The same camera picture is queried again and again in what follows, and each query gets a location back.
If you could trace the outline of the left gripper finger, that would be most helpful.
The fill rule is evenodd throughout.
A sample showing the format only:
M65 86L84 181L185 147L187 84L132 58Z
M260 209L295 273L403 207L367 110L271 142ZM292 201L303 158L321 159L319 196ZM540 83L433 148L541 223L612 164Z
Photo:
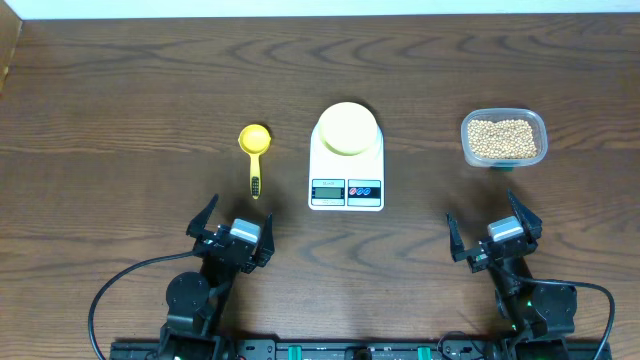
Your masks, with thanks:
M265 267L275 253L273 238L273 215L269 214L262 228L259 243L253 255L257 267Z
M219 195L215 194L209 203L188 224L186 235L194 239L212 239L214 232L206 229L208 221L216 207Z

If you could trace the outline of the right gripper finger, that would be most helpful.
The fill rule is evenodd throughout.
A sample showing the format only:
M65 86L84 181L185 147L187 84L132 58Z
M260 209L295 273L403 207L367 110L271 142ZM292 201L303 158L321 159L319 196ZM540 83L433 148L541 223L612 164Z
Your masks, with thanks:
M520 222L527 237L531 240L538 240L542 234L542 220L523 205L510 189L507 190L507 197L512 212Z
M451 213L446 214L446 220L449 228L451 257L454 262L466 260L470 256L470 253L466 249L460 236L458 223Z

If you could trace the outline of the yellow measuring scoop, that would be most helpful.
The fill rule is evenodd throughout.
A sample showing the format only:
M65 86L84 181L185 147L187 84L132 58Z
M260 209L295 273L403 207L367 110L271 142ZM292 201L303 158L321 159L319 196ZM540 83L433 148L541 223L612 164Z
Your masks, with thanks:
M238 143L250 158L250 192L254 199L258 199L262 192L260 157L269 149L271 135L266 127L259 124L251 124L241 131Z

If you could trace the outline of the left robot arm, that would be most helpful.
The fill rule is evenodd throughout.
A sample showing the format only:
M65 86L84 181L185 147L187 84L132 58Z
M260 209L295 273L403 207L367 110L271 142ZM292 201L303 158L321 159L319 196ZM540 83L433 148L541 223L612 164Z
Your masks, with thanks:
M217 197L189 223L186 234L195 239L192 255L202 260L197 272L176 276L166 290L168 314L160 344L153 352L159 360L229 360L237 357L234 341L218 327L236 275L267 265L275 253L273 218L262 225L237 218L229 226L206 228Z

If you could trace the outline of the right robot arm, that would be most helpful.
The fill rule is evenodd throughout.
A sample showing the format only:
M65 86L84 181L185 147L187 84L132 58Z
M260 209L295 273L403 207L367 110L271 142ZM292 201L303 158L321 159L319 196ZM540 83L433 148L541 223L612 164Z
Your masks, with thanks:
M567 359L565 336L575 331L577 287L533 277L525 257L538 248L542 220L509 191L512 215L487 226L488 236L468 249L453 214L446 215L450 252L471 272L488 271L500 315L513 333L488 344L487 359Z

